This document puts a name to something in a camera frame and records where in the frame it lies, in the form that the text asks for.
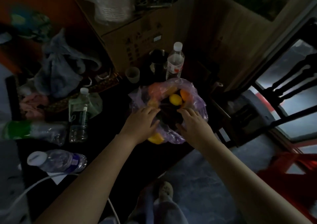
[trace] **bottle cap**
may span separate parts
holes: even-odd
[[[82,94],[89,94],[89,89],[87,89],[87,88],[81,88],[80,89],[80,93],[82,93]]]
[[[181,42],[174,43],[174,50],[180,52],[183,48],[183,44]]]
[[[47,154],[42,151],[35,151],[28,156],[27,163],[30,166],[40,166],[47,159]]]

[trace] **purple plastic bag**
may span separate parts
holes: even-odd
[[[208,121],[206,103],[200,98],[194,85],[185,79],[179,78],[169,79],[162,83],[154,83],[150,86],[139,87],[137,90],[131,92],[129,94],[129,97],[132,99],[131,110],[134,112],[143,106],[147,106],[150,100],[155,100],[157,105],[159,105],[161,100],[167,98],[170,94],[173,94],[179,89],[183,89],[190,94],[189,100],[185,102],[185,107],[198,111],[202,118]],[[179,133],[173,131],[168,125],[162,123],[162,121],[156,131],[164,138],[164,142],[173,144],[182,144],[185,142],[185,139]]]

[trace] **box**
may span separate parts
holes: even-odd
[[[94,20],[94,4],[76,0],[94,30],[113,66],[124,74],[130,66],[143,65],[153,49],[173,49],[176,25],[176,6],[151,10],[123,23],[102,25]]]

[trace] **white cup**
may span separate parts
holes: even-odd
[[[125,75],[128,80],[136,84],[140,80],[140,70],[137,67],[130,67],[125,71]]]

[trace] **left hand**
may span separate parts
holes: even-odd
[[[134,145],[142,143],[155,133],[159,120],[152,126],[151,123],[159,111],[160,109],[149,106],[140,108],[130,114],[119,135],[124,136]]]

